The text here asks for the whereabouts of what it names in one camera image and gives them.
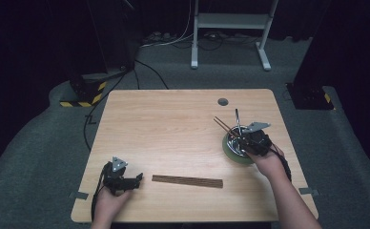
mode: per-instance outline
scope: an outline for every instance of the cable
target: cable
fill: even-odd
[[[153,69],[152,67],[150,67],[150,66],[148,66],[147,64],[144,64],[144,63],[142,63],[142,62],[140,62],[140,61],[138,61],[138,60],[135,60],[135,62],[137,62],[137,63],[139,63],[139,64],[141,64],[141,65],[144,65],[144,66],[146,66],[147,68],[151,69],[153,72],[155,72],[155,73],[158,75],[158,77],[160,78],[161,82],[164,84],[165,88],[166,88],[167,90],[169,90],[169,88],[168,88],[167,84],[165,83],[164,79],[161,77],[161,75],[160,75],[160,74],[159,74],[155,69]]]
[[[92,107],[92,110],[90,111],[90,113],[88,115],[86,115],[86,120],[85,120],[85,123],[84,123],[84,129],[83,129],[83,135],[84,135],[84,140],[85,140],[85,144],[87,145],[87,148],[89,151],[91,151],[91,147],[90,147],[90,144],[88,143],[88,139],[87,139],[87,133],[86,133],[86,130],[87,130],[87,123],[90,119],[90,117],[92,117],[92,113],[93,111],[95,110],[95,108],[98,107],[98,105],[102,102],[102,100],[104,100],[105,97],[107,97],[111,91],[113,91],[113,89],[120,83],[120,81],[122,81],[122,79],[125,77],[126,74],[122,75],[122,77],[117,81],[117,83],[115,83],[113,85],[113,87],[111,88],[110,91],[108,91],[93,107]]]
[[[172,44],[172,46],[176,47],[177,49],[185,50],[185,49],[189,49],[189,48],[192,47],[192,42],[191,42],[191,45],[186,46],[186,47],[179,47],[179,46],[177,46],[175,44]]]
[[[135,80],[137,81],[137,89],[140,90],[140,84],[138,83],[138,76],[137,76],[137,72],[135,71],[135,69],[134,69],[134,76],[135,76]]]
[[[111,74],[111,75],[108,75],[108,76],[105,76],[105,77],[102,77],[102,78],[84,79],[84,80],[85,80],[86,83],[105,82],[105,81],[108,81],[108,80],[111,80],[111,79],[119,78],[122,75],[127,74],[127,73],[128,72],[124,71],[124,72],[114,73],[114,74]]]
[[[191,37],[191,36],[193,36],[193,35],[194,35],[194,34],[192,33],[192,34],[188,35],[187,37],[184,37],[184,38],[180,39],[178,42],[180,42],[180,41],[184,41],[184,40],[186,40],[186,39],[190,38],[190,37]]]
[[[189,27],[189,24],[190,24],[190,21],[191,21],[191,12],[192,12],[192,0],[189,0],[189,13],[188,13],[188,22],[186,24],[186,28],[185,28],[185,31],[182,33],[182,35],[174,40],[174,41],[171,41],[171,42],[167,42],[167,43],[160,43],[160,44],[150,44],[150,45],[143,45],[143,46],[140,46],[140,48],[145,48],[145,47],[151,47],[151,46],[163,46],[163,45],[171,45],[171,44],[174,44],[178,41],[181,41],[182,37],[184,37],[186,31],[188,30],[188,27]]]
[[[292,100],[292,97],[290,96],[290,93],[289,93],[289,98],[287,98],[285,95],[286,93],[289,93],[289,90],[285,90],[283,93],[282,93],[282,97],[283,97],[283,101],[290,101]]]
[[[102,168],[101,175],[99,175],[98,185],[96,186],[95,193],[93,194],[92,203],[91,203],[91,220],[92,221],[93,221],[93,218],[94,218],[94,215],[95,215],[95,206],[96,206],[96,202],[97,202],[97,199],[98,199],[98,194],[105,187],[105,186],[102,186],[101,189],[99,189],[99,187],[101,186],[102,177],[105,174],[105,168],[106,167],[107,167],[107,165],[104,165],[104,167]]]
[[[223,44],[223,39],[221,39],[221,38],[219,38],[220,39],[220,43],[218,44],[218,46],[217,47],[214,47],[214,48],[212,48],[212,49],[206,49],[206,48],[203,48],[203,46],[201,46],[201,45],[199,45],[199,44],[197,44],[197,46],[200,48],[200,49],[202,49],[203,51],[214,51],[214,50],[217,50],[218,48],[220,48],[221,47],[221,45]]]
[[[240,37],[237,37],[237,36],[229,36],[229,37],[224,37],[223,39],[224,40],[229,40],[229,39],[244,39],[243,41],[227,41],[227,42],[224,42],[225,44],[249,44],[249,43],[254,43],[256,42],[260,37],[252,37],[252,36],[240,36]]]
[[[254,144],[259,145],[259,146],[267,149],[268,151],[271,151],[272,153],[274,153],[279,158],[280,162],[282,163],[282,166],[283,166],[283,169],[285,170],[286,176],[288,177],[288,179],[290,181],[292,181],[292,172],[290,171],[289,164],[288,164],[286,158],[279,153],[278,146],[277,145],[275,145],[274,143],[272,143],[272,145],[275,147],[275,150],[273,150],[271,147],[264,146],[264,145],[260,144],[259,142],[256,142],[256,141],[254,141],[252,139],[250,139],[250,140]]]

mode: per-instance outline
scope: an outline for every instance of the white stand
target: white stand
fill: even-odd
[[[257,51],[265,71],[271,70],[264,47],[274,19],[278,0],[273,0],[269,14],[199,13],[199,0],[195,0],[194,41],[191,68],[197,69],[197,30],[199,28],[263,30],[261,40],[256,42]]]

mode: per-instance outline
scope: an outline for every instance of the yellow and black tape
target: yellow and black tape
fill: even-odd
[[[328,104],[330,104],[330,105],[332,105],[332,106],[333,106],[334,110],[336,110],[336,109],[337,109],[337,108],[332,104],[330,95],[328,95],[328,94],[324,94],[324,98],[325,98],[325,101],[327,101],[327,103],[328,103]]]
[[[90,101],[60,101],[60,105],[62,107],[91,107],[101,100],[106,85],[107,82],[101,83],[97,88],[95,96]]]

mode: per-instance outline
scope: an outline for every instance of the human hand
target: human hand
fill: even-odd
[[[113,219],[132,196],[133,190],[127,190],[120,196],[114,196],[107,187],[102,187],[98,193],[92,229],[111,228]]]
[[[277,145],[272,144],[271,149],[278,152],[281,156],[284,156],[283,151],[281,151]],[[278,177],[287,178],[280,159],[272,151],[269,151],[265,156],[256,156],[248,152],[247,155],[254,161],[259,171],[269,180]]]

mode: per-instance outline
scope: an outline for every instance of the metal bowl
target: metal bowl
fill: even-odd
[[[245,130],[245,129],[247,129],[247,127],[246,126],[240,126],[240,129]],[[232,130],[236,133],[239,132],[237,126],[233,127]],[[245,152],[243,152],[239,149],[238,142],[231,135],[226,134],[223,137],[222,147],[223,147],[224,153],[232,161],[235,161],[235,162],[240,163],[240,164],[252,164],[252,163],[254,163],[251,160],[251,158],[248,155],[245,154]]]

